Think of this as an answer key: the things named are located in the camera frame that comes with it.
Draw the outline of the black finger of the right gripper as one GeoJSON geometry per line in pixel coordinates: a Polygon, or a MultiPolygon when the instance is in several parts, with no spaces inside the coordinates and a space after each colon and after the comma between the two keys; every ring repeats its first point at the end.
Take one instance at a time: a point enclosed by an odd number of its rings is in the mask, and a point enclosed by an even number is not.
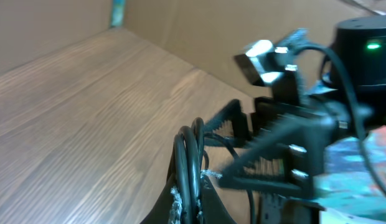
{"type": "Polygon", "coordinates": [[[243,153],[238,159],[227,165],[222,170],[222,177],[219,179],[219,186],[227,189],[253,190],[250,188],[250,179],[256,175],[265,177],[281,177],[283,173],[283,163],[280,159],[266,160],[259,157],[253,163],[250,162],[250,152],[252,141],[248,143],[248,151],[243,153]]]}

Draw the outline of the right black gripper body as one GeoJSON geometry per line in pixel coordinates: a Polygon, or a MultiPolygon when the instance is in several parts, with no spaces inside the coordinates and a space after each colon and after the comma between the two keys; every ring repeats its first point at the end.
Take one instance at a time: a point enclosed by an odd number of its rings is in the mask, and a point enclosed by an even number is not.
{"type": "Polygon", "coordinates": [[[315,198],[314,178],[324,173],[325,148],[343,134],[339,123],[346,120],[346,109],[339,102],[315,101],[316,108],[298,114],[284,114],[268,132],[253,139],[250,162],[259,157],[280,159],[281,177],[256,175],[250,188],[285,197],[315,198]]]}

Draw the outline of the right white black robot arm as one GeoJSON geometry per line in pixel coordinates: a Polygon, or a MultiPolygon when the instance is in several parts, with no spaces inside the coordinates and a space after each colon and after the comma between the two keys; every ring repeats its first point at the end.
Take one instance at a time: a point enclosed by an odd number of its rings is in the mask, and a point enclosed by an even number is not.
{"type": "Polygon", "coordinates": [[[246,153],[223,168],[222,188],[313,199],[315,178],[324,173],[325,150],[355,137],[373,180],[364,139],[386,125],[386,16],[338,23],[333,43],[311,42],[297,29],[278,42],[258,40],[234,56],[246,79],[268,87],[251,114],[232,100],[207,123],[207,137],[224,122],[230,137],[217,144],[246,153]]]}

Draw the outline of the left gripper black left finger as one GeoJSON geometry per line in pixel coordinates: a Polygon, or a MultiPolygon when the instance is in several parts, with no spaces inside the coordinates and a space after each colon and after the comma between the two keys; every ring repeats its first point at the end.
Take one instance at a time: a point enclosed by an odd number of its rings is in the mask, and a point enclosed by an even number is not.
{"type": "Polygon", "coordinates": [[[181,146],[174,146],[174,168],[154,207],[140,224],[181,224],[184,223],[184,152],[181,146]]]}

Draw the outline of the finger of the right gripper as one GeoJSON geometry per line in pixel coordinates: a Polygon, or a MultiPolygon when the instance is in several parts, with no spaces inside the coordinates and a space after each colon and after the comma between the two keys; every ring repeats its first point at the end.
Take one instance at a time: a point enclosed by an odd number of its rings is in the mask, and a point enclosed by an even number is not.
{"type": "Polygon", "coordinates": [[[240,100],[229,101],[209,119],[204,124],[204,133],[218,134],[232,146],[244,146],[251,140],[247,115],[242,111],[240,100]]]}

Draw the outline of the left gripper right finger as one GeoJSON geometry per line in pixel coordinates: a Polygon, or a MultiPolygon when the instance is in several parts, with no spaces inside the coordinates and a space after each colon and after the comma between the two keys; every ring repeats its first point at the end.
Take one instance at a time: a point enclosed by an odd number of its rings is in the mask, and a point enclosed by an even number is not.
{"type": "Polygon", "coordinates": [[[208,176],[200,178],[201,209],[198,214],[203,224],[236,224],[223,205],[217,191],[208,176]]]}

